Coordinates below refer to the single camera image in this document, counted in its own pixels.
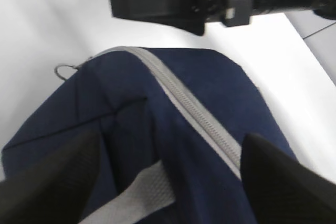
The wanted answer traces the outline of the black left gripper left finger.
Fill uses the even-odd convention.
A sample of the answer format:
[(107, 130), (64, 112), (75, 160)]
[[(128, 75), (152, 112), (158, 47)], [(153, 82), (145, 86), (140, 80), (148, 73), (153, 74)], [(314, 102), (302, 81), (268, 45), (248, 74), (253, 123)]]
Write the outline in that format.
[(99, 135), (84, 132), (1, 182), (1, 223), (79, 223), (99, 169)]

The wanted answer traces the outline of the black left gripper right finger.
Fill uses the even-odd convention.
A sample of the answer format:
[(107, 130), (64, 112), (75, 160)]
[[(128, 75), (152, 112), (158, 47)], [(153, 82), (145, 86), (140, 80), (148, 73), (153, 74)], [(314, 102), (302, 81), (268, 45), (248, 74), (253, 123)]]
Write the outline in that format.
[(258, 223), (335, 223), (335, 184), (258, 134), (243, 140), (240, 174)]

